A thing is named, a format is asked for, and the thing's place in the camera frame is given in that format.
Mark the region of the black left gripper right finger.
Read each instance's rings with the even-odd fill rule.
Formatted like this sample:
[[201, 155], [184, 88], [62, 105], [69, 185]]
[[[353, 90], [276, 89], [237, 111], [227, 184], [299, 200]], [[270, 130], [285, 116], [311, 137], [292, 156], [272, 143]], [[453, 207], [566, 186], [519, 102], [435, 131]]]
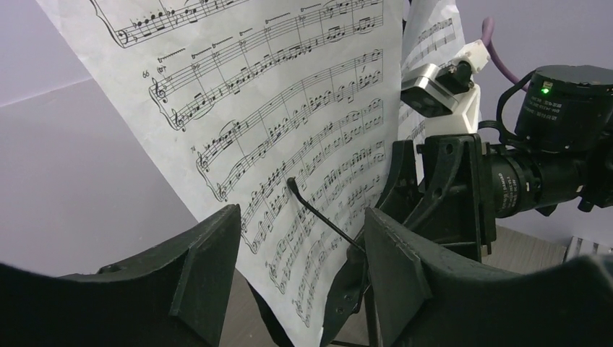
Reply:
[[425, 239], [377, 209], [364, 236], [384, 346], [610, 346], [612, 257], [520, 275]]

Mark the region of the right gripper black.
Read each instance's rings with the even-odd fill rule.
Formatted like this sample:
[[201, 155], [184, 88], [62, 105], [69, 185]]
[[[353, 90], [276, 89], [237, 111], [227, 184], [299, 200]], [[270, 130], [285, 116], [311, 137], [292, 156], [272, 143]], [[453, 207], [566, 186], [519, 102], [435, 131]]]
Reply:
[[425, 192], [413, 211], [413, 231], [480, 262], [496, 239], [491, 168], [477, 134], [428, 137], [419, 146]]

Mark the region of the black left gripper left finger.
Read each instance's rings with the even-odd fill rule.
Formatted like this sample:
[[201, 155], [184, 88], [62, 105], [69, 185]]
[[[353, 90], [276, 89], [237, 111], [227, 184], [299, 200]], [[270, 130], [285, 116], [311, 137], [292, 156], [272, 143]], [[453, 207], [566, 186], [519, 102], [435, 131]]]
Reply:
[[91, 275], [1, 266], [3, 346], [218, 346], [241, 238], [226, 205]]

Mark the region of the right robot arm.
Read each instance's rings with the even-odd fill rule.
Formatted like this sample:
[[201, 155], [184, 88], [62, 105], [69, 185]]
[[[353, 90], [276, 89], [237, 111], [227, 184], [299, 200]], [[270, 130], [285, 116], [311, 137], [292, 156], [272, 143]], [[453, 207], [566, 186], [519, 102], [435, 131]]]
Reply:
[[559, 204], [612, 205], [612, 71], [548, 65], [501, 94], [496, 144], [473, 134], [428, 137], [425, 193], [405, 226], [471, 259], [495, 239], [495, 222]]

